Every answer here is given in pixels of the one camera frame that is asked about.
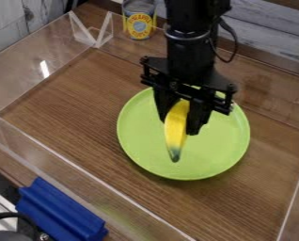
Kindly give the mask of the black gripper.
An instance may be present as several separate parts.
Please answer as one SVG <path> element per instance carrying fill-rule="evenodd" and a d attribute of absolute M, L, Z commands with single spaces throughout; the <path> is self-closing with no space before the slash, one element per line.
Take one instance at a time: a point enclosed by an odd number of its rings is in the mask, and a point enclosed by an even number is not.
<path fill-rule="evenodd" d="M 167 57 L 145 56 L 141 82 L 154 89 L 161 121 L 182 99 L 190 102 L 186 133 L 201 132 L 211 112 L 229 115 L 237 85 L 215 69 L 218 37 L 169 38 Z"/>

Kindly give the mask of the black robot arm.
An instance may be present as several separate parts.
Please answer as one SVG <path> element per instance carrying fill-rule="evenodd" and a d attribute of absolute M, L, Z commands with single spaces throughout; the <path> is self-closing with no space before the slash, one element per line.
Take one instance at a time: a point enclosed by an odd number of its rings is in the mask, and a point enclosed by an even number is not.
<path fill-rule="evenodd" d="M 223 15 L 231 0 L 165 0 L 167 23 L 163 29 L 167 56 L 141 59 L 141 82 L 154 89 L 159 117 L 166 119 L 178 100 L 190 102 L 186 133 L 201 132 L 213 112 L 233 111 L 238 86 L 217 70 L 218 32 L 230 30 Z"/>

